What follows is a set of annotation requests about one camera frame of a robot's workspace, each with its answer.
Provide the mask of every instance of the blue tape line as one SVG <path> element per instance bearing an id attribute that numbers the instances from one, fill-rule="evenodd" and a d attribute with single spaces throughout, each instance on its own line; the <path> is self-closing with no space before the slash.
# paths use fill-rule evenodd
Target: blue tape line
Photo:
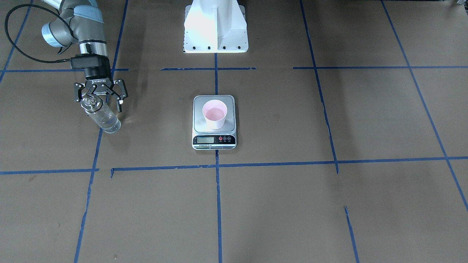
<path id="1" fill-rule="evenodd" d="M 218 262 L 223 262 L 223 245 L 222 245 L 222 234 L 221 234 L 221 191 L 219 188 L 219 151 L 215 152 L 216 157 L 216 199 L 218 208 Z"/>
<path id="2" fill-rule="evenodd" d="M 256 67 L 219 67 L 218 70 L 256 70 Z"/>
<path id="3" fill-rule="evenodd" d="M 356 247 L 356 241 L 355 241 L 355 239 L 354 239 L 354 233 L 353 233 L 353 230 L 352 230 L 352 226 L 351 226 L 351 222 L 350 222 L 350 217 L 349 217 L 348 207 L 347 207 L 347 206 L 344 207 L 344 212 L 346 213 L 346 221 L 348 221 L 348 228 L 349 228 L 349 231 L 350 231 L 351 242 L 352 242 L 352 248 L 353 248 L 353 250 L 354 250 L 354 257 L 356 258 L 356 263 L 359 263 L 358 249 L 357 249 L 357 247 Z"/>
<path id="4" fill-rule="evenodd" d="M 468 156 L 449 157 L 449 160 L 468 160 Z"/>
<path id="5" fill-rule="evenodd" d="M 29 170 L 29 171 L 0 171 L 0 175 L 29 175 L 29 174 L 64 174 L 97 172 L 99 169 L 61 169 L 61 170 Z"/>
<path id="6" fill-rule="evenodd" d="M 295 66 L 292 69 L 392 69 L 408 68 L 407 66 Z"/>
<path id="7" fill-rule="evenodd" d="M 162 71 L 168 70 L 214 70 L 214 67 L 165 67 Z"/>
<path id="8" fill-rule="evenodd" d="M 161 71 L 180 71 L 180 70 L 256 70 L 256 67 L 165 67 Z"/>
<path id="9" fill-rule="evenodd" d="M 468 68 L 468 66 L 411 66 L 411 68 Z"/>
<path id="10" fill-rule="evenodd" d="M 336 164 L 335 161 L 295 161 L 295 162 L 263 162 L 263 163 L 234 163 L 220 164 L 219 167 L 255 167 L 255 166 L 289 166 L 289 165 L 317 165 Z"/>
<path id="11" fill-rule="evenodd" d="M 214 164 L 204 165 L 182 165 L 182 166 L 152 166 L 152 167 L 119 167 L 110 169 L 110 177 L 118 171 L 150 171 L 150 170 L 173 170 L 173 169 L 197 169 L 197 168 L 215 168 Z"/>
<path id="12" fill-rule="evenodd" d="M 122 34 L 124 32 L 125 18 L 127 16 L 128 0 L 125 0 L 124 15 L 122 16 L 122 23 L 120 24 L 120 32 L 118 34 L 116 52 L 114 54 L 114 63 L 112 64 L 112 69 L 116 68 L 118 51 L 120 49 L 120 41 L 122 40 Z"/>
<path id="13" fill-rule="evenodd" d="M 218 54 L 217 53 L 214 54 L 214 94 L 218 95 Z"/>
<path id="14" fill-rule="evenodd" d="M 468 160 L 468 156 L 450 157 L 452 160 Z M 445 157 L 427 158 L 399 158 L 399 159 L 365 159 L 365 160 L 338 160 L 338 161 L 295 161 L 295 162 L 260 162 L 260 163 L 232 163 L 219 164 L 221 168 L 229 167 L 263 167 L 263 166 L 298 166 L 298 165 L 322 165 L 322 164 L 346 164 L 346 163 L 381 163 L 381 162 L 407 162 L 407 161 L 443 161 Z M 123 167 L 112 168 L 111 178 L 116 171 L 144 171 L 144 170 L 171 170 L 171 169 L 197 169 L 215 168 L 216 164 L 186 165 L 186 166 L 154 166 L 154 167 Z"/>
<path id="15" fill-rule="evenodd" d="M 23 23 L 21 24 L 20 31 L 18 31 L 18 35 L 16 36 L 14 44 L 18 44 L 18 40 L 20 39 L 21 33 L 23 32 L 24 25 L 26 24 L 26 20 L 28 19 L 29 12 L 31 11 L 31 7 L 28 7 L 28 10 L 26 11 L 26 15 L 24 16 Z M 8 65 L 10 64 L 11 57 L 13 56 L 13 51 L 15 51 L 15 47 L 12 46 L 10 50 L 10 54 L 8 55 L 7 62 L 5 63 L 5 66 L 3 67 L 3 72 L 0 75 L 0 83 L 3 80 L 3 77 L 5 76 L 5 70 L 8 68 Z"/>
<path id="16" fill-rule="evenodd" d="M 338 161 L 338 163 L 372 163 L 372 162 L 379 163 L 379 162 L 443 161 L 443 160 L 445 160 L 445 157 L 344 160 L 344 161 Z"/>
<path id="17" fill-rule="evenodd" d="M 130 69 L 129 68 L 114 68 L 114 69 L 111 69 L 112 71 L 129 71 Z"/>
<path id="18" fill-rule="evenodd" d="M 309 27 L 307 26 L 306 12 L 304 11 L 304 5 L 302 3 L 302 0 L 299 0 L 299 2 L 300 2 L 300 8 L 301 8 L 301 11 L 302 11 L 302 18 L 304 20 L 304 26 L 306 28 L 307 40 L 309 41 L 309 49 L 310 49 L 310 55 L 312 56 L 312 64 L 314 64 L 315 78 L 317 80 L 317 86 L 318 86 L 318 89 L 319 89 L 320 101 L 322 102 L 322 105 L 323 105 L 323 114 L 325 116 L 325 122 L 326 122 L 327 128 L 328 128 L 328 135 L 329 135 L 329 139 L 330 139 L 331 152 L 333 154 L 333 160 L 335 160 L 336 173 L 338 174 L 339 173 L 339 167 L 338 167 L 338 163 L 336 161 L 335 146 L 333 144 L 333 137 L 331 136 L 330 123 L 328 122 L 327 108 L 325 107 L 325 101 L 323 99 L 322 87 L 320 85 L 320 79 L 319 79 L 319 73 L 318 73 L 318 70 L 317 70 L 317 64 L 315 63 L 314 50 L 312 48 L 312 40 L 310 39 Z"/>
<path id="19" fill-rule="evenodd" d="M 97 157 L 99 156 L 99 148 L 101 146 L 101 138 L 102 138 L 102 129 L 99 129 L 99 135 L 97 137 L 97 143 L 96 143 L 96 152 L 94 154 L 94 160 L 93 160 L 93 169 L 96 169 Z M 83 218 L 81 219 L 80 235 L 78 236 L 78 243 L 76 245 L 74 263 L 78 263 L 78 257 L 80 256 L 81 241 L 83 240 L 86 216 L 88 215 L 89 200 L 91 198 L 91 185 L 93 185 L 94 173 L 95 173 L 94 171 L 91 172 L 91 176 L 89 178 L 88 193 L 86 195 L 86 208 L 83 214 Z"/>
<path id="20" fill-rule="evenodd" d="M 445 148 L 444 148 L 444 145 L 442 144 L 442 140 L 440 139 L 440 136 L 439 136 L 439 133 L 437 132 L 437 129 L 436 129 L 436 126 L 434 124 L 434 121 L 432 120 L 432 117 L 431 117 L 431 114 L 429 112 L 429 109 L 427 108 L 427 105 L 426 105 L 426 102 L 424 100 L 424 97 L 423 97 L 423 94 L 421 92 L 421 89 L 419 88 L 419 85 L 417 83 L 417 80 L 416 80 L 416 77 L 413 73 L 413 70 L 411 69 L 410 67 L 410 62 L 408 60 L 408 57 L 406 56 L 406 52 L 405 50 L 403 49 L 403 45 L 400 41 L 400 38 L 398 37 L 398 34 L 396 33 L 396 29 L 393 25 L 393 22 L 392 22 L 392 19 L 390 18 L 390 14 L 388 13 L 388 10 L 387 8 L 385 7 L 385 3 L 383 2 L 383 0 L 380 0 L 380 2 L 382 3 L 382 6 L 383 6 L 383 9 L 385 11 L 385 14 L 387 15 L 387 18 L 388 18 L 388 21 L 390 22 L 390 25 L 392 27 L 392 30 L 393 30 L 393 33 L 395 34 L 395 37 L 396 37 L 396 40 L 398 41 L 398 45 L 400 46 L 400 49 L 402 50 L 402 53 L 403 53 L 403 57 L 405 58 L 405 61 L 406 61 L 406 64 L 408 65 L 408 68 L 409 68 L 409 72 L 411 73 L 411 77 L 413 78 L 413 81 L 414 81 L 414 84 L 416 86 L 416 89 L 417 89 L 417 92 L 419 94 L 419 97 L 421 98 L 421 102 L 423 103 L 423 106 L 424 106 L 424 110 L 426 111 L 426 114 L 429 118 L 429 121 L 431 123 L 431 126 L 432 126 L 432 129 L 434 130 L 434 133 L 437 137 L 437 141 L 439 142 L 439 145 L 440 145 L 440 149 L 442 149 L 442 153 L 444 154 L 444 157 L 445 157 L 445 160 L 447 161 L 447 165 L 450 169 L 450 172 L 452 173 L 452 177 L 453 177 L 453 180 L 455 181 L 455 185 L 457 186 L 458 188 L 458 192 L 460 193 L 460 196 L 461 196 L 461 199 L 463 200 L 463 203 L 465 205 L 465 208 L 466 210 L 468 211 L 468 203 L 467 203 L 467 200 L 465 198 L 465 195 L 463 194 L 463 190 L 461 189 L 460 187 L 460 184 L 458 183 L 458 179 L 457 179 L 457 176 L 455 175 L 455 172 L 453 171 L 452 169 L 452 165 L 450 163 L 450 160 L 447 156 L 447 153 L 445 151 Z"/>
<path id="21" fill-rule="evenodd" d="M 112 69 L 115 69 L 116 63 L 117 63 L 117 56 L 118 56 L 118 51 L 119 51 L 119 48 L 120 48 L 120 41 L 122 39 L 122 32 L 123 32 L 123 29 L 124 29 L 124 22 L 125 22 L 125 17 L 126 17 L 126 14 L 127 14 L 127 7 L 128 7 L 128 0 L 125 1 L 124 15 L 122 17 L 122 24 L 120 26 L 120 33 L 119 33 L 119 36 L 118 36 L 117 47 L 116 47 L 116 52 L 115 52 L 115 55 L 114 55 L 114 63 L 112 65 Z M 94 161 L 93 161 L 93 169 L 95 169 L 96 165 L 97 165 L 97 158 L 99 156 L 99 148 L 101 147 L 101 138 L 102 138 L 102 129 L 99 129 L 99 135 L 97 137 L 97 143 L 96 143 L 96 153 L 94 155 Z M 85 212 L 83 214 L 83 218 L 81 220 L 80 235 L 78 237 L 78 244 L 76 245 L 75 258 L 74 258 L 73 263 L 78 263 L 78 258 L 80 256 L 81 242 L 83 240 L 83 233 L 84 233 L 84 229 L 85 229 L 86 216 L 88 214 L 89 201 L 90 201 L 90 198 L 91 198 L 91 185 L 93 184 L 94 173 L 95 172 L 91 172 L 91 176 L 90 176 L 90 179 L 89 179 L 88 194 L 87 194 L 87 197 L 86 197 L 86 209 L 85 209 Z"/>

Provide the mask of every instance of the black cable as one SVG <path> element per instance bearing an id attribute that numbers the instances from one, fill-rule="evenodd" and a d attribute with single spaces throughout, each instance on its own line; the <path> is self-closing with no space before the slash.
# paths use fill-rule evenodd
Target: black cable
<path id="1" fill-rule="evenodd" d="M 77 39 L 74 35 L 73 35 L 73 30 L 70 28 L 70 25 L 62 18 L 60 17 L 60 15 L 52 12 L 51 10 L 45 8 L 45 7 L 42 7 L 42 6 L 38 6 L 38 5 L 32 5 L 32 4 L 23 4 L 23 5 L 18 5 L 12 9 L 10 9 L 10 11 L 8 11 L 7 13 L 7 16 L 5 17 L 5 34 L 7 35 L 7 38 L 8 40 L 10 41 L 10 43 L 16 48 L 16 50 L 18 50 L 23 56 L 29 58 L 29 59 L 32 59 L 34 61 L 37 61 L 37 62 L 42 62 L 42 63 L 62 63 L 62 62 L 68 62 L 70 61 L 71 59 L 70 58 L 66 58 L 66 59 L 59 59 L 59 60 L 52 60 L 52 61 L 49 61 L 49 60 L 41 60 L 41 59 L 37 59 L 37 58 L 33 58 L 31 56 L 29 56 L 28 54 L 24 53 L 14 42 L 13 40 L 11 39 L 10 37 L 10 34 L 8 32 L 8 20 L 10 19 L 10 15 L 22 8 L 22 7 L 36 7 L 36 8 L 39 8 L 39 9 L 42 9 L 42 10 L 45 10 L 51 14 L 53 14 L 54 16 L 58 17 L 65 25 L 66 27 L 68 28 L 68 30 L 70 31 L 70 35 L 74 38 L 74 39 Z"/>

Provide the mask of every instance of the digital kitchen scale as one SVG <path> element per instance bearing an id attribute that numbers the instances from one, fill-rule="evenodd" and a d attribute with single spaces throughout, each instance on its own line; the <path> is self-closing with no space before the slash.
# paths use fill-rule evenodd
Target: digital kitchen scale
<path id="1" fill-rule="evenodd" d="M 203 105 L 210 100 L 220 100 L 227 106 L 224 125 L 213 130 L 206 126 Z M 193 99 L 192 147 L 195 150 L 233 149 L 237 146 L 235 103 L 231 95 L 200 95 Z"/>

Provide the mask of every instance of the brown cardboard floor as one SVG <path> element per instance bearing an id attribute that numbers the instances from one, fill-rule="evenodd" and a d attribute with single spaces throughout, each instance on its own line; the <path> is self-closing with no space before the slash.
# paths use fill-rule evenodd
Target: brown cardboard floor
<path id="1" fill-rule="evenodd" d="M 190 0 L 98 3 L 129 92 L 115 134 L 73 101 L 83 72 L 0 37 L 0 262 L 468 261 L 455 0 L 247 0 L 249 51 L 219 55 L 182 52 Z M 42 39 L 54 19 L 22 8 L 10 33 L 74 56 Z M 236 99 L 238 146 L 195 151 L 213 94 Z"/>

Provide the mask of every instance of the pink paper cup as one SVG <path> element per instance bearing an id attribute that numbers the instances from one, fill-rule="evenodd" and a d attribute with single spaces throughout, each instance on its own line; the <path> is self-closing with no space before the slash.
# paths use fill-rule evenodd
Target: pink paper cup
<path id="1" fill-rule="evenodd" d="M 217 130 L 224 125 L 227 106 L 220 100 L 210 100 L 203 105 L 202 112 L 206 125 L 213 130 Z"/>

